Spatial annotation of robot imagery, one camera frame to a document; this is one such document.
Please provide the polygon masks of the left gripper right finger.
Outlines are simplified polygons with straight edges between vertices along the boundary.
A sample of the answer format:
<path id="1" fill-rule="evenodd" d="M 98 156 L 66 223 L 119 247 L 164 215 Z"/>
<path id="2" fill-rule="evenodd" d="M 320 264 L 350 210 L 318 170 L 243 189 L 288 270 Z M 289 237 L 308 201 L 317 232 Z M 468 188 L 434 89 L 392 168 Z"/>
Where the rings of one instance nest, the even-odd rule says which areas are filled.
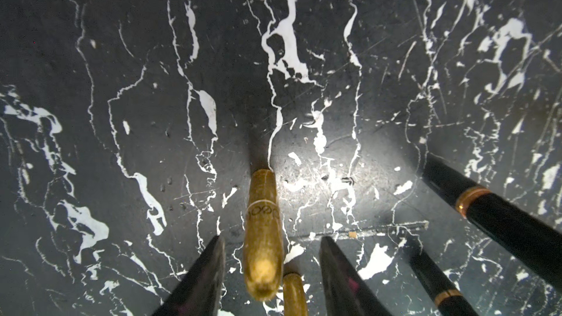
<path id="1" fill-rule="evenodd" d="M 328 315 L 391 315 L 331 237 L 321 239 L 320 266 Z"/>

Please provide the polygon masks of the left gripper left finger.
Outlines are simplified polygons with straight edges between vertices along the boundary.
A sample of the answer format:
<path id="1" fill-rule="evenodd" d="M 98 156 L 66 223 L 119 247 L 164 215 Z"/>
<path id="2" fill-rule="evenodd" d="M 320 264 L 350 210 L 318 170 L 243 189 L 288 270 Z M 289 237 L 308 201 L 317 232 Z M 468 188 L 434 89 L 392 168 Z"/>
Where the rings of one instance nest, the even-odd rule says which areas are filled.
<path id="1" fill-rule="evenodd" d="M 155 315 L 217 315 L 225 274 L 225 241 L 216 235 Z"/>

